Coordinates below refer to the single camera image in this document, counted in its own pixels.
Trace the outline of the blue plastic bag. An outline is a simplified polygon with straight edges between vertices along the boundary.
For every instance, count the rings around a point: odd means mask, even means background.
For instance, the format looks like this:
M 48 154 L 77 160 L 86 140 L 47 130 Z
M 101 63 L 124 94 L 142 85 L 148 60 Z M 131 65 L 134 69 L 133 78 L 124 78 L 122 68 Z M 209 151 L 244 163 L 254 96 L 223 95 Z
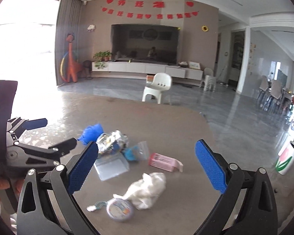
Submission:
M 104 131 L 101 124 L 87 126 L 78 140 L 81 141 L 83 145 L 88 145 L 90 142 L 96 142 L 99 136 L 103 133 Z

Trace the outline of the clear plastic container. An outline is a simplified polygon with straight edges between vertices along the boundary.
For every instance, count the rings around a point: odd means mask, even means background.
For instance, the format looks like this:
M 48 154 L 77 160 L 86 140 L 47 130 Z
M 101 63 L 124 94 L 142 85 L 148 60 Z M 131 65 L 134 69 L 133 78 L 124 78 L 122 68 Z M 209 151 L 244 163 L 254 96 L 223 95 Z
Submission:
M 130 170 L 122 153 L 104 156 L 95 161 L 94 167 L 101 181 L 106 181 Z

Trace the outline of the round white lid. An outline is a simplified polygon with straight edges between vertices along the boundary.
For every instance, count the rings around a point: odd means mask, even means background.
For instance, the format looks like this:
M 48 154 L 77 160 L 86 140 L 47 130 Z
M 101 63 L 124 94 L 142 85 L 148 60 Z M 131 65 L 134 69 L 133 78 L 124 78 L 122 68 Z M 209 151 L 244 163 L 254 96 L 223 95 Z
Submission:
M 112 220 L 125 222 L 133 217 L 134 206 L 127 200 L 113 198 L 108 201 L 106 211 Z

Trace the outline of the silver foil wrapper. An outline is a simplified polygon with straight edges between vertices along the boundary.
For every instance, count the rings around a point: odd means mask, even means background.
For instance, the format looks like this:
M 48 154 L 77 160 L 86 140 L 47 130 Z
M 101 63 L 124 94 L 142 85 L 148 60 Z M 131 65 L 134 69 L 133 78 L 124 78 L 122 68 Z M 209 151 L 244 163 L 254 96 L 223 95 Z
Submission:
M 96 140 L 98 146 L 98 158 L 114 155 L 128 147 L 128 137 L 120 130 L 110 133 L 102 133 Z

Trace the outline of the white tissue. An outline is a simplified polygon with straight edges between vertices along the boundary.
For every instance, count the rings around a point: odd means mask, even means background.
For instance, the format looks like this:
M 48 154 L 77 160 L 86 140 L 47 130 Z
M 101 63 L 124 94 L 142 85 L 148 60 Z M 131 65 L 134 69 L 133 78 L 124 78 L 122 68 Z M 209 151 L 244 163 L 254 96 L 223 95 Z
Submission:
M 166 176 L 164 173 L 144 173 L 142 179 L 133 182 L 123 196 L 113 194 L 113 197 L 131 202 L 137 210 L 147 210 L 155 204 L 165 188 Z

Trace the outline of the pink carton box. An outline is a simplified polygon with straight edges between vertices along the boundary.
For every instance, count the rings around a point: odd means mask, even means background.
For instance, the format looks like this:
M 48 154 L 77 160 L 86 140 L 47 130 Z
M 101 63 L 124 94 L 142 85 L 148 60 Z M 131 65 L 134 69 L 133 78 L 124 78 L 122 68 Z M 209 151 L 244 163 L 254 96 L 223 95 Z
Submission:
M 159 154 L 153 153 L 150 155 L 149 165 L 164 171 L 174 172 L 179 171 L 183 172 L 183 164 L 177 159 Z

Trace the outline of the clear zip bag blue contents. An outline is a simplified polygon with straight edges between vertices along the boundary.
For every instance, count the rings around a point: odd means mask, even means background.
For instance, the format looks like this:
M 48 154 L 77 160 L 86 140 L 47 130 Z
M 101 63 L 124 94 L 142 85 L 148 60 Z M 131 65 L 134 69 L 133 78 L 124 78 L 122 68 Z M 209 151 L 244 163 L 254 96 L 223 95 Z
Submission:
M 144 161 L 150 156 L 149 148 L 146 141 L 137 143 L 133 147 L 128 147 L 122 151 L 127 161 Z

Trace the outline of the small dark stool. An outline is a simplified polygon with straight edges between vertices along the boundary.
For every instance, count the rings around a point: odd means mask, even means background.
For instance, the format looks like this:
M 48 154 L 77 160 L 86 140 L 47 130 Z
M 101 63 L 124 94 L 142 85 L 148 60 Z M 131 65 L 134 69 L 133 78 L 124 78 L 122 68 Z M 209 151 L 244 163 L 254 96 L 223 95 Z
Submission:
M 93 77 L 91 76 L 92 74 L 92 62 L 89 60 L 85 60 L 83 63 L 83 68 L 84 68 L 84 72 L 85 72 L 85 79 L 86 80 L 91 80 L 93 79 Z

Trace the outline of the green potted plant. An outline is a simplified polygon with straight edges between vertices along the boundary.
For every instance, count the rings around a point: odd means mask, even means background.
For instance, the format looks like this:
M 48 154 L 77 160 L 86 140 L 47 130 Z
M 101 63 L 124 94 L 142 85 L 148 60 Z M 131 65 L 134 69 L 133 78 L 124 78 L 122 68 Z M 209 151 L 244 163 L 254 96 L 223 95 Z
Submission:
M 109 61 L 112 53 L 107 51 L 101 51 L 94 54 L 93 58 L 95 59 L 95 68 L 103 69 L 105 68 L 105 62 Z

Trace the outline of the orange box behind chair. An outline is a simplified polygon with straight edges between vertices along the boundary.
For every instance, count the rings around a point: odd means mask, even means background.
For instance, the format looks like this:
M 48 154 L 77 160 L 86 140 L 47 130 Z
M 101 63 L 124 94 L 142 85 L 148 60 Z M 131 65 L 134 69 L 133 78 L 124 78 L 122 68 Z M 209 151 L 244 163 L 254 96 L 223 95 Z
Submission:
M 146 76 L 146 84 L 151 84 L 153 81 L 154 76 L 153 75 L 147 75 Z

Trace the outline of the white plastic chair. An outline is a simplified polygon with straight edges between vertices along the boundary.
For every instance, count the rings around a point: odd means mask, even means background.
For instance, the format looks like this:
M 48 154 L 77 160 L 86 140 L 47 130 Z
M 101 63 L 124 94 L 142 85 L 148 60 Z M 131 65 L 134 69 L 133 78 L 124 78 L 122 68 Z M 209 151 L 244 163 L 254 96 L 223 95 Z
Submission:
M 146 85 L 143 91 L 142 102 L 146 101 L 146 96 L 151 95 L 156 98 L 157 103 L 162 103 L 162 93 L 168 91 L 172 85 L 172 77 L 166 73 L 157 73 L 153 77 L 150 85 Z

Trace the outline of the red banner decoration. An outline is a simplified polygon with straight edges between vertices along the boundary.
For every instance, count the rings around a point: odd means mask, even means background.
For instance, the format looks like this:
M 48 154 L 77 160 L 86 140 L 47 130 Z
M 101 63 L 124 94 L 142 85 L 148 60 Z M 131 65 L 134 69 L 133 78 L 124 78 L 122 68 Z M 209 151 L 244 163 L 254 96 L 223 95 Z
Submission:
M 140 0 L 104 0 L 101 11 L 107 15 L 138 20 L 188 19 L 199 15 L 199 11 L 195 9 L 195 3 L 192 1 L 180 3 Z

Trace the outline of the framed picture on cabinet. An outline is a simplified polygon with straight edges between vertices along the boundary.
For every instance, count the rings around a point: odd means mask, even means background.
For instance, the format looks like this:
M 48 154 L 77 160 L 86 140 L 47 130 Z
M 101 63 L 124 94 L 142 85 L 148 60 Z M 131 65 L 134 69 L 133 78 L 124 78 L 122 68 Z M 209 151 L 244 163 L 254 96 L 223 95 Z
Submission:
M 201 69 L 201 65 L 198 62 L 189 61 L 189 68 L 190 69 L 193 69 L 193 70 L 200 70 Z

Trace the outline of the white tv cabinet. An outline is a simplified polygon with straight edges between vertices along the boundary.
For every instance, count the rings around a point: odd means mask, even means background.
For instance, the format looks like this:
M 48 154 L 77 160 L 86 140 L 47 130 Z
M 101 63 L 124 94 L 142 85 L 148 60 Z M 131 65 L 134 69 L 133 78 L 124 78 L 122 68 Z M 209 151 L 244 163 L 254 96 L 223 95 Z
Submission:
M 203 71 L 151 63 L 128 61 L 92 62 L 92 73 L 97 78 L 143 79 L 147 75 L 166 73 L 173 78 L 201 81 Z

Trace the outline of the cloud wall decoration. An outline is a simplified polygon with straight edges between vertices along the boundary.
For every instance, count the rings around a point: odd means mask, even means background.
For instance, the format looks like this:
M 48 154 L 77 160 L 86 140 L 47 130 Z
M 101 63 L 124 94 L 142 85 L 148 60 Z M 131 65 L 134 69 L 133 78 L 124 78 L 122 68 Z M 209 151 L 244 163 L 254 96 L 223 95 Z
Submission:
M 94 31 L 96 29 L 96 26 L 91 24 L 87 27 L 87 31 L 91 32 L 91 31 Z

